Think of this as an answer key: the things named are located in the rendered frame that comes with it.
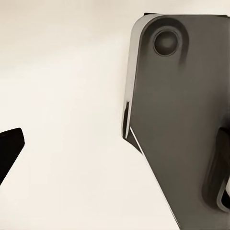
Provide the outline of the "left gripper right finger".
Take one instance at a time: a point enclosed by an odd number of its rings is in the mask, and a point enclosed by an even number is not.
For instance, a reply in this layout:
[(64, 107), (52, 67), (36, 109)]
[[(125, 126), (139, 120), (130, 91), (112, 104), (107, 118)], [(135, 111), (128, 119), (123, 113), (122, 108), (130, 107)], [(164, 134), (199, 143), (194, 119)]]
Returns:
[(219, 128), (216, 137), (216, 146), (230, 165), (230, 129)]

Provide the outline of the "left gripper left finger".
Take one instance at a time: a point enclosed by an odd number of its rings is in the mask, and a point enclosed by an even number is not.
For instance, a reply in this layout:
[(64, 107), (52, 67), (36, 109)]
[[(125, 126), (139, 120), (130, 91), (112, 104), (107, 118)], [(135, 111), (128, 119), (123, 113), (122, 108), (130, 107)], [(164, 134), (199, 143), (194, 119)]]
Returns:
[(0, 185), (24, 146), (20, 127), (0, 133)]

